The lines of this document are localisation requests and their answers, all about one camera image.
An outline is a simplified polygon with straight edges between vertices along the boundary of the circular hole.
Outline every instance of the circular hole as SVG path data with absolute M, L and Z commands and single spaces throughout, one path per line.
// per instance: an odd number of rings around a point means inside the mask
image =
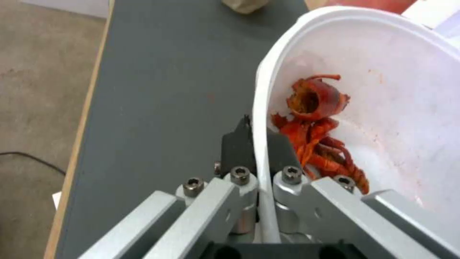
M 192 178 L 192 179 L 189 179 L 189 180 L 187 181 L 187 184 L 188 184 L 188 185 L 195 186 L 195 185 L 198 185 L 198 182 L 199 182 L 198 179 Z
M 297 169 L 295 169 L 294 167 L 289 167 L 287 170 L 288 172 L 294 173 L 294 174 L 298 172 Z
M 322 214 L 321 214 L 321 211 L 319 210 L 319 208 L 315 208 L 315 217 L 317 219 L 321 219 L 322 218 Z
M 348 180 L 347 178 L 345 177 L 340 177 L 339 178 L 339 182 L 342 182 L 344 184 L 350 184 L 350 180 Z
M 342 251 L 338 250 L 335 247 L 325 246 L 319 250 L 319 258 L 320 259 L 329 259 L 329 258 L 346 259 L 346 256 L 344 255 L 344 253 L 342 253 Z
M 217 249 L 214 259 L 240 259 L 241 254 L 238 250 L 230 246 L 224 246 Z
M 225 217 L 225 222 L 228 222 L 230 219 L 230 210 L 227 210 L 227 216 Z

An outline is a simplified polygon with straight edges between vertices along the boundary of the crayfish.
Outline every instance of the crayfish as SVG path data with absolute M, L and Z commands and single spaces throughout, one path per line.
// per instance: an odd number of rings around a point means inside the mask
M 345 144 L 329 136 L 329 132 L 339 125 L 329 116 L 340 113 L 350 97 L 323 82 L 322 78 L 340 80 L 340 75 L 299 79 L 292 86 L 293 94 L 286 100 L 294 118 L 289 121 L 277 113 L 271 115 L 272 123 L 289 138 L 308 177 L 316 179 L 316 175 L 307 167 L 312 165 L 322 177 L 351 177 L 360 191 L 367 194 L 369 182 L 364 172 L 354 164 Z

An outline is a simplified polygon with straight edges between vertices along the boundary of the red stain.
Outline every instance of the red stain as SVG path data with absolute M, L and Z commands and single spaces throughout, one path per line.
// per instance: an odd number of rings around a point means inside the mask
M 214 101 L 216 100 L 214 94 L 211 94 L 211 93 L 207 94 L 206 97 L 211 103 L 214 103 Z

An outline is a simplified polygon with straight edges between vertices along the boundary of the beige object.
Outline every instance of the beige object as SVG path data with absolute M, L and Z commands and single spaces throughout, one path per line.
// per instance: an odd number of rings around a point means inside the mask
M 269 0 L 222 0 L 224 4 L 235 12 L 250 14 L 253 11 L 265 6 Z
M 327 0 L 305 0 L 309 11 L 323 7 L 326 2 Z

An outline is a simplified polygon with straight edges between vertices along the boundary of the gray table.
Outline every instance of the gray table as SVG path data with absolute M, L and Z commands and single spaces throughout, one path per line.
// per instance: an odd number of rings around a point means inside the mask
M 249 16 L 219 0 L 116 0 L 56 258 L 78 257 L 153 191 L 212 178 L 259 62 L 304 12 L 302 0 Z

